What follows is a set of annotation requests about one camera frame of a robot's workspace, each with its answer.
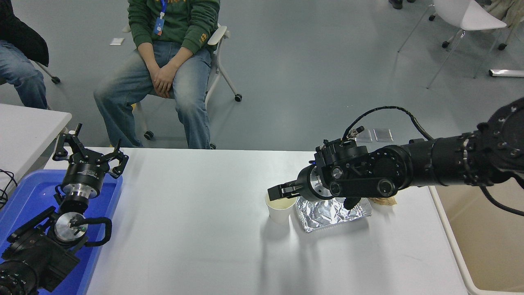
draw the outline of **aluminum foil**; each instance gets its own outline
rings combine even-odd
[[[302,196],[297,198],[297,215],[306,233],[342,222],[348,222],[371,215],[371,205],[362,198],[351,210],[344,208],[344,198],[310,202]]]

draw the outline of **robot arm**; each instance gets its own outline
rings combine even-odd
[[[101,246],[111,238],[109,218],[86,218],[84,213],[89,199],[100,194],[105,174],[118,178],[128,156],[118,146],[107,155],[86,149],[78,140],[81,126],[74,134],[59,136],[53,155],[55,161],[69,161],[63,182],[56,187],[58,211],[53,206],[47,208],[7,238],[11,245],[2,253],[0,295],[37,295],[38,289],[53,292],[80,262],[75,256],[78,250]],[[66,143],[73,152],[70,157]],[[109,162],[115,159],[118,165],[110,171]],[[102,240],[88,241],[85,233],[92,224],[105,225]]]
[[[344,197],[391,197],[409,186],[492,186],[513,177],[524,189],[524,98],[500,108],[478,130],[460,136],[411,140],[368,153],[352,137],[324,141],[296,181],[268,189],[269,199],[302,195],[316,202]]]

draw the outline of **black cable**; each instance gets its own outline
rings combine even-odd
[[[419,124],[419,122],[417,121],[417,118],[415,118],[408,110],[404,109],[404,108],[401,108],[401,107],[395,107],[395,106],[384,106],[384,107],[379,107],[379,108],[374,108],[372,110],[369,110],[367,112],[365,112],[364,114],[362,114],[360,117],[358,117],[355,121],[353,121],[353,123],[351,123],[351,125],[346,129],[346,131],[344,132],[344,135],[342,136],[342,141],[345,141],[345,140],[348,140],[347,136],[349,136],[350,132],[351,132],[351,128],[353,128],[353,126],[358,122],[360,121],[363,117],[375,112],[375,111],[378,111],[378,110],[383,110],[383,109],[397,109],[397,110],[400,110],[400,111],[403,111],[404,113],[406,113],[409,118],[411,119],[411,122],[413,122],[413,125],[415,126],[415,128],[417,128],[417,130],[420,132],[420,134],[422,134],[422,136],[424,136],[427,140],[433,140],[433,137],[431,137],[425,130],[424,128],[422,128],[422,126]]]
[[[524,216],[524,212],[523,211],[520,211],[520,210],[517,210],[517,209],[513,209],[511,207],[508,207],[506,205],[503,205],[499,202],[497,202],[497,200],[495,200],[491,194],[488,192],[488,189],[485,187],[485,186],[481,186],[480,187],[482,192],[484,193],[484,195],[486,196],[486,198],[495,206],[499,207],[500,209],[504,210],[504,211],[507,211],[507,212],[510,212],[510,213],[513,213],[513,214],[517,214],[517,215],[520,215],[520,216]]]
[[[7,189],[9,188],[11,183],[14,183],[15,186],[18,186],[18,183],[15,180],[15,173],[11,171],[6,171],[4,169],[0,169],[0,172],[4,173],[5,175],[7,175],[10,178],[7,185],[3,189],[0,189],[0,209],[2,209],[5,206],[5,204],[7,204],[7,201],[9,200],[9,197],[7,195]]]

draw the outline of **lanyard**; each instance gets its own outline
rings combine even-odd
[[[160,19],[163,19],[163,16],[166,15],[168,0],[160,0],[160,1],[162,2],[162,11],[160,12]]]

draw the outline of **black jacket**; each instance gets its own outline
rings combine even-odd
[[[16,46],[27,58],[49,65],[46,41],[15,16],[11,0],[0,0],[0,39]]]

